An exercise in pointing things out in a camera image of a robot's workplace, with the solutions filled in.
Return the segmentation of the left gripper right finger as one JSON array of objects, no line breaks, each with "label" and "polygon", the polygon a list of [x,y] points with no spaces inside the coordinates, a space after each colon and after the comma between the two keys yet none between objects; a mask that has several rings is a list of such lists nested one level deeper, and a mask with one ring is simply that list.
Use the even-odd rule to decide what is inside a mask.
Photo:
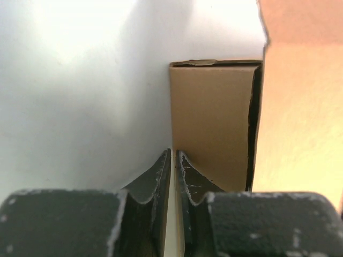
[{"label": "left gripper right finger", "polygon": [[314,192],[225,192],[175,154],[184,256],[342,256],[342,220]]}]

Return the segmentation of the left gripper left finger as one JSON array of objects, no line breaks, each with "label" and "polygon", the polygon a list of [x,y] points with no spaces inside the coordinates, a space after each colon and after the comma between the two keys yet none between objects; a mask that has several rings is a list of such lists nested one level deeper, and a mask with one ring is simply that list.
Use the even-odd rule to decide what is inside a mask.
[{"label": "left gripper left finger", "polygon": [[35,189],[1,204],[1,256],[163,256],[171,151],[117,192]]}]

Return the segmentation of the brown cardboard box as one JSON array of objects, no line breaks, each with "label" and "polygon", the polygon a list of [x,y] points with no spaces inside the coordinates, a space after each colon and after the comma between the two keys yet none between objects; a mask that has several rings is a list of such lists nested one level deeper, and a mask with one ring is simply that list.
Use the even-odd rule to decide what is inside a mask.
[{"label": "brown cardboard box", "polygon": [[170,64],[174,152],[225,192],[314,192],[342,220],[342,1],[258,7],[262,60]]}]

